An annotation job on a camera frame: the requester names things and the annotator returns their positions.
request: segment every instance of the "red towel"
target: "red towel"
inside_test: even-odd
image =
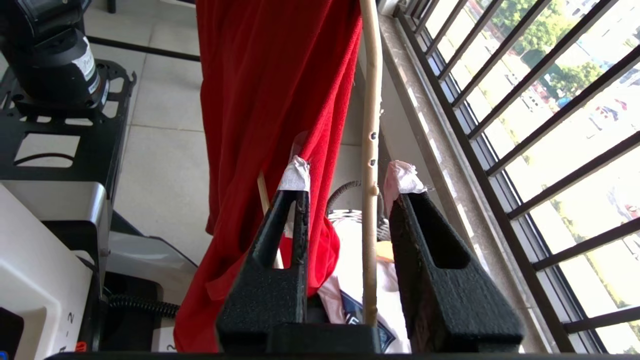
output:
[[[294,137],[310,163],[309,295],[331,275],[339,240],[324,216],[360,40],[356,0],[206,0],[196,5],[214,234],[175,322],[179,351],[215,352],[214,324],[262,221]],[[280,245],[289,264],[291,242]]]

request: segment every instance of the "white floor tile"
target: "white floor tile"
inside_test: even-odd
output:
[[[79,136],[28,134],[22,140],[20,149],[15,156],[15,160],[24,159],[28,156],[36,154],[45,154],[48,152],[74,157],[76,155],[79,141]],[[72,164],[72,160],[68,160],[65,158],[48,157],[27,161],[22,166],[67,168]]]
[[[350,181],[362,179],[362,169],[360,165],[361,157],[362,148],[360,146],[340,146],[338,163],[336,164],[335,172],[333,173],[333,183],[331,185],[332,192]],[[334,203],[333,209],[361,210],[362,188],[352,188],[343,193]]]
[[[364,103],[355,86],[351,89],[349,111],[342,131],[343,145],[362,145],[362,121],[364,119]]]
[[[4,55],[0,53],[0,79],[4,76],[4,72],[9,68],[9,64],[7,64]]]
[[[151,34],[150,47],[200,55],[198,29],[170,22],[158,22]]]
[[[204,133],[132,126],[115,209],[199,263],[211,236]]]
[[[124,146],[122,147],[122,157],[120,158],[120,168],[122,168],[122,164],[124,164],[124,156],[127,154],[127,145],[129,144],[129,133],[131,132],[131,125],[127,126],[127,129],[124,131]]]
[[[120,64],[127,71],[129,79],[133,79],[133,72],[138,76],[138,83],[134,86],[131,100],[129,101],[129,118],[127,119],[127,123],[130,124],[133,118],[133,109],[135,108],[138,98],[142,69],[145,66],[145,57],[147,54],[102,45],[91,45],[91,51],[96,59],[111,60]]]
[[[170,4],[160,1],[156,19],[160,22],[171,22],[176,25],[197,27],[196,10],[188,6]]]
[[[189,0],[160,0],[164,3],[169,3],[169,4],[176,4],[176,5],[180,5],[180,6],[188,6],[190,8],[195,8],[195,4],[191,4],[189,3]]]
[[[147,55],[134,125],[202,131],[200,63]]]
[[[136,45],[149,45],[154,21],[132,15],[110,14],[89,8],[84,13],[86,34]]]
[[[117,15],[132,15],[138,17],[155,17],[158,0],[117,0]],[[107,11],[107,0],[93,0],[90,8]]]

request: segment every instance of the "glass pane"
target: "glass pane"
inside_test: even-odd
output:
[[[640,322],[601,327],[596,332],[610,354],[640,354]]]
[[[496,38],[501,37],[504,39],[534,2],[534,0],[504,1],[490,21],[490,24],[494,29],[497,28],[498,32],[490,31],[490,33]],[[531,68],[557,44],[558,40],[578,22],[578,17],[573,17],[567,13],[566,0],[552,0],[529,28],[525,30],[516,44],[487,73],[478,87],[482,93],[489,94],[486,97],[486,102],[489,103],[491,108],[498,104],[527,75]],[[499,44],[499,41],[495,40],[493,44],[488,46],[489,49],[493,49],[490,50],[491,52],[497,48],[496,44]],[[517,113],[528,113],[531,107],[544,108],[546,106],[546,103],[539,99],[540,95],[533,95],[540,92],[538,82],[534,83],[528,91],[531,92],[530,95],[533,100],[530,101],[527,96],[525,98],[526,102],[524,100],[515,102]],[[472,108],[478,106],[478,103],[472,99],[469,99],[468,102]],[[513,119],[506,113],[503,114],[503,117],[505,119]]]
[[[569,341],[571,341],[571,344],[573,345],[573,349],[575,350],[576,353],[588,354],[589,352],[586,351],[584,342],[582,341],[582,338],[581,338],[582,334],[583,332],[578,332],[576,334],[569,334]]]
[[[443,0],[440,1],[438,5],[436,5],[435,10],[433,10],[433,13],[427,20],[426,24],[427,30],[429,31],[429,34],[431,34],[431,37],[436,36],[438,31],[440,31],[442,24],[444,24],[444,20],[447,19],[447,17],[451,13],[451,10],[456,7],[456,3],[457,0]]]
[[[520,21],[522,16],[527,13],[534,2],[531,0],[502,2],[487,25],[482,29],[480,35],[473,39],[460,62],[451,71],[461,88],[464,88],[469,83],[471,77],[480,70],[489,57],[498,49],[500,43],[509,35],[509,32]],[[490,0],[469,0],[465,11],[475,22],[490,3]]]
[[[635,11],[636,5],[634,1],[622,0],[614,5],[593,28],[582,35],[576,44],[573,44],[567,52],[556,60],[555,64],[551,66],[544,76],[533,83],[500,116],[505,127],[516,135],[516,141],[526,138],[534,129],[570,102],[571,99],[613,64],[621,60],[638,44],[638,39],[634,34],[636,34],[636,28],[640,25],[640,20],[636,20],[637,24],[632,28],[625,28],[626,33],[624,35],[617,28],[618,24],[621,23],[615,21],[615,18],[621,16],[621,12],[632,14],[635,19],[640,19],[638,17],[640,12]],[[607,30],[603,32],[602,27],[605,25],[616,29],[616,31]],[[637,69],[634,69],[633,73],[629,74],[628,77],[632,77],[637,71]],[[617,118],[618,113],[627,110],[626,103],[637,94],[636,86],[632,85],[632,83],[633,81],[615,83],[611,86],[612,90],[609,92],[608,97],[599,98],[600,104],[596,104],[593,111],[591,111],[596,113],[583,113],[582,118],[600,118],[604,116],[615,116]]]
[[[639,163],[636,148],[533,209],[531,216],[549,249],[559,252],[640,217]],[[638,258],[640,238],[633,234],[624,242],[629,249],[621,255]],[[610,265],[616,265],[617,259],[612,260]],[[637,277],[640,272],[629,274]]]
[[[440,50],[440,54],[442,54],[445,61],[449,61],[476,23],[476,19],[474,18],[475,13],[472,11],[473,7],[470,4],[472,1],[473,0],[467,2],[462,11],[460,11],[460,14],[453,20],[451,27],[447,33],[445,33],[442,41],[438,44],[438,50]]]
[[[640,305],[640,288],[636,286],[640,262],[628,249],[632,241],[617,240],[560,263],[588,317]]]
[[[635,101],[640,99],[638,85],[640,65],[628,71],[509,164],[506,170],[522,200],[531,199],[542,189],[638,131],[640,108]],[[514,112],[512,108],[507,111],[509,114]],[[530,132],[537,126],[534,121],[518,122],[518,127],[511,124],[504,118],[494,122],[490,126],[491,143],[500,142],[501,147],[509,151],[512,146],[509,146],[508,140],[504,136],[499,138],[496,133],[507,133],[511,143],[518,143],[522,137],[517,130]]]

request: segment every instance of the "white machine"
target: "white machine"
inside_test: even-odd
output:
[[[5,358],[41,360],[58,352],[104,348],[105,343],[109,347],[110,338],[117,343],[115,350],[175,350],[173,320],[158,321],[162,310],[157,307],[163,303],[148,301],[144,305],[152,307],[141,312],[136,298],[122,294],[140,290],[126,288],[127,281],[144,282],[141,288],[150,289],[151,297],[180,304],[196,266],[161,239],[109,231],[107,204],[104,188],[97,183],[0,182]],[[83,236],[94,248],[105,244],[97,251],[99,266],[91,250],[69,249],[82,247],[72,236],[65,236],[65,244],[50,230],[69,234],[61,228],[71,233],[92,228]],[[103,290],[121,295],[109,304]],[[122,343],[122,338],[132,341]]]

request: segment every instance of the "coiled cable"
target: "coiled cable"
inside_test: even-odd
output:
[[[112,309],[139,310],[152,313],[163,318],[175,318],[180,309],[179,305],[169,304],[158,300],[149,300],[132,295],[112,295],[109,297],[109,307]]]
[[[360,180],[353,180],[346,184],[341,185],[331,196],[329,196],[329,200],[326,202],[326,214],[329,215],[333,210],[333,203],[347,190],[357,188],[362,186],[362,182]],[[378,227],[383,226],[385,223],[385,202],[382,198],[382,193],[378,194]]]

